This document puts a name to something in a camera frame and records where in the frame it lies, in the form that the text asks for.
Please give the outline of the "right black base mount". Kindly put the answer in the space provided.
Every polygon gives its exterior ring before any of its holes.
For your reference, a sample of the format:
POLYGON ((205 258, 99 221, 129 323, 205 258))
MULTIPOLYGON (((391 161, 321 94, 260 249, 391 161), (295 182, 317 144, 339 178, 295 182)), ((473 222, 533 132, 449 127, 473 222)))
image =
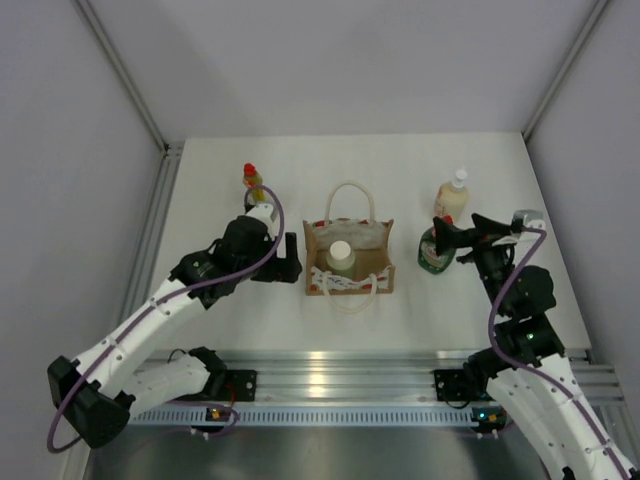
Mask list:
POLYGON ((433 372, 437 400, 451 408, 466 408, 474 399, 474 392, 461 369, 438 369, 433 372))

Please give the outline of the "brown canvas tote bag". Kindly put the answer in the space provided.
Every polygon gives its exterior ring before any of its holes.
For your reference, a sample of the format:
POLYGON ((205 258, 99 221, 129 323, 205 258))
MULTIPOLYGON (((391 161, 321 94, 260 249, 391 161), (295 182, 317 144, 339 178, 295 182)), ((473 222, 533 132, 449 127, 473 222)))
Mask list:
POLYGON ((379 294, 391 294, 395 266, 389 256, 394 222, 376 218, 372 194, 356 181, 337 184, 329 193, 324 217, 303 221, 305 240, 305 294, 322 296, 343 314, 365 310, 379 294), (338 191, 354 187, 364 194, 368 215, 362 219, 332 217, 338 191))

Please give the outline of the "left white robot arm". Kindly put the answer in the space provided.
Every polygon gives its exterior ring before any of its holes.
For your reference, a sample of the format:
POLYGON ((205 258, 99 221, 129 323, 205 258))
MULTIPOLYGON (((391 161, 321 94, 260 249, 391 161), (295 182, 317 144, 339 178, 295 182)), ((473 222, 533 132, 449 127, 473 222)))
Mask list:
POLYGON ((219 397, 228 382, 227 367, 206 347, 150 370, 139 368, 180 327, 233 294, 240 283, 293 284, 301 271, 296 236, 285 231, 282 213, 260 204, 232 220, 208 248, 185 255, 112 333, 75 358, 60 356, 49 365, 56 412, 48 450, 60 450, 54 437, 62 420, 96 449, 116 438, 131 418, 159 405, 219 397))

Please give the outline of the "dark bottle red cap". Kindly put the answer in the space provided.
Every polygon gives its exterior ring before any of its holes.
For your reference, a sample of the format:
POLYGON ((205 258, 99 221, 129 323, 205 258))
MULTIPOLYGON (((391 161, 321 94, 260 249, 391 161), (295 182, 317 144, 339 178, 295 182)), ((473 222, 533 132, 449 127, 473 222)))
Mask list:
POLYGON ((424 270, 432 274, 441 274, 454 260, 455 252, 455 249, 449 249, 438 254, 436 252, 435 228, 430 227, 420 238, 417 260, 424 270))

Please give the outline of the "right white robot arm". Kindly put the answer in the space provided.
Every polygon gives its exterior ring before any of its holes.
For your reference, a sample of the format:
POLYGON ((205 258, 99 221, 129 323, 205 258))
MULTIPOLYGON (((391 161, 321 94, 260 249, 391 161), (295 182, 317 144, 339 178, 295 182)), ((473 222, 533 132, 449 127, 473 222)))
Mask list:
POLYGON ((616 445, 573 373, 547 313, 557 305, 548 270, 531 264, 547 237, 538 211, 504 224, 479 214, 472 227, 433 220, 438 254, 457 252, 475 266, 491 302, 489 348, 463 365, 473 398, 497 402, 552 479, 636 479, 639 469, 616 445))

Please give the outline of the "small brown bottle red cap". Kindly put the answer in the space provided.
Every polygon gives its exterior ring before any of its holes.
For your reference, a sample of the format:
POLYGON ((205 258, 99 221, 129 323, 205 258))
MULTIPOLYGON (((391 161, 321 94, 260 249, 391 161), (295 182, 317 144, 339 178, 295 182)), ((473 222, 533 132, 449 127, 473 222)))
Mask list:
POLYGON ((263 179, 252 163, 245 163, 243 167, 243 184, 247 188, 249 198, 253 203, 265 201, 265 192, 261 185, 263 179))

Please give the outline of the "cream pump lotion bottle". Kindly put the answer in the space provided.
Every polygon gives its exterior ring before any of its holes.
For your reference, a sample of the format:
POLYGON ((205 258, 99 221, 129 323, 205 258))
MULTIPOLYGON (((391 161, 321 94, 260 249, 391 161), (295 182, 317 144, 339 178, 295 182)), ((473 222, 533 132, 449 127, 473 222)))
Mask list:
POLYGON ((466 169, 460 168, 455 171, 450 181, 439 187, 434 201, 434 215, 436 217, 449 217, 454 223, 460 219, 469 199, 467 179, 466 169))

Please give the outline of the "green bottle white cap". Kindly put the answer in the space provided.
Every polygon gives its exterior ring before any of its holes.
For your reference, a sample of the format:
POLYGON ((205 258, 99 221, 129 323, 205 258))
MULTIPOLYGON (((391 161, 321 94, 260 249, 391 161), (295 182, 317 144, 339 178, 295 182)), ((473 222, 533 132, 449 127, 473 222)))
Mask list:
POLYGON ((338 240, 333 242, 326 255, 328 270, 337 276, 353 280, 356 270, 356 255, 351 245, 338 240))

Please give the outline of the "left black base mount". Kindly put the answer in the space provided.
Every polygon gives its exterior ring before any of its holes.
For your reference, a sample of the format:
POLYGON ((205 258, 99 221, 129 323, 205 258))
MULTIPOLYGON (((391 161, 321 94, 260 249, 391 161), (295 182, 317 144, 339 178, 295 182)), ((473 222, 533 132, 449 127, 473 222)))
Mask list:
POLYGON ((223 402, 254 402, 256 398, 258 372, 255 370, 228 370, 217 400, 223 402))

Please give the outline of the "right aluminium frame post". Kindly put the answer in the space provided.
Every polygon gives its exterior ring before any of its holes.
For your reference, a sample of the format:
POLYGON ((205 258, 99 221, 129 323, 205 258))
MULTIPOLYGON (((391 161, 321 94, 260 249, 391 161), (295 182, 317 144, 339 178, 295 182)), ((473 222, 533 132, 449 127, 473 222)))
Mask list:
POLYGON ((612 0, 597 0, 592 2, 586 17, 581 21, 579 29, 573 35, 561 57, 560 63, 553 70, 553 75, 544 87, 542 95, 539 97, 532 113, 528 117, 524 129, 521 132, 525 143, 528 143, 534 136, 541 121, 562 91, 564 83, 587 49, 591 38, 614 4, 615 2, 612 0))

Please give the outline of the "aluminium mounting rail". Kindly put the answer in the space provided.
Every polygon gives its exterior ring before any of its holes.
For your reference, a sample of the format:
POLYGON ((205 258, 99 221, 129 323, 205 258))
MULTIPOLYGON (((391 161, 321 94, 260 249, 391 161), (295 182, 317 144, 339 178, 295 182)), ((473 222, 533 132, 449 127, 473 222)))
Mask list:
POLYGON ((436 370, 466 351, 220 350, 228 368, 257 372, 255 406, 436 406, 436 370))

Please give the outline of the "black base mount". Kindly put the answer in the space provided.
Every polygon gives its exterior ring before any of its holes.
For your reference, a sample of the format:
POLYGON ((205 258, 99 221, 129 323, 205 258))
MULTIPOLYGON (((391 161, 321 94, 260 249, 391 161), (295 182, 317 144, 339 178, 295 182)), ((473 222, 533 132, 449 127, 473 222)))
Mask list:
POLYGON ((217 400, 223 402, 254 402, 256 398, 258 372, 255 370, 228 370, 217 400))
POLYGON ((466 408, 474 399, 474 392, 461 369, 438 369, 433 372, 437 400, 451 408, 466 408))

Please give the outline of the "aluminium frame post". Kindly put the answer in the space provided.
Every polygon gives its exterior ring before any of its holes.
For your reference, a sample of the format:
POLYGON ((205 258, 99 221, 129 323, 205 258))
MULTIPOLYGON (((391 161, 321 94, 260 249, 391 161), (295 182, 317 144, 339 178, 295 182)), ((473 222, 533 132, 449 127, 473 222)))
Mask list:
POLYGON ((579 29, 573 35, 561 57, 560 63, 553 70, 553 75, 544 87, 542 95, 539 97, 532 113, 528 117, 524 129, 521 132, 525 143, 528 143, 534 136, 541 121, 562 91, 564 83, 587 49, 591 38, 614 4, 615 2, 612 0, 597 0, 592 2, 586 17, 581 21, 579 29))
POLYGON ((164 155, 168 149, 167 142, 97 10, 88 0, 71 0, 71 4, 87 26, 154 145, 164 155))

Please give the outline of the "left aluminium frame post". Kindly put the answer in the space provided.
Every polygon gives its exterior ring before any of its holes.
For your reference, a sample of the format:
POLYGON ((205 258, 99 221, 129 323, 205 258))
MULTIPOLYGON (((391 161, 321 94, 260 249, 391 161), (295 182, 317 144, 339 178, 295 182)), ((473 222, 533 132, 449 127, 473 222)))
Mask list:
POLYGON ((154 145, 164 155, 168 149, 167 142, 97 10, 88 0, 71 0, 71 4, 87 26, 154 145))

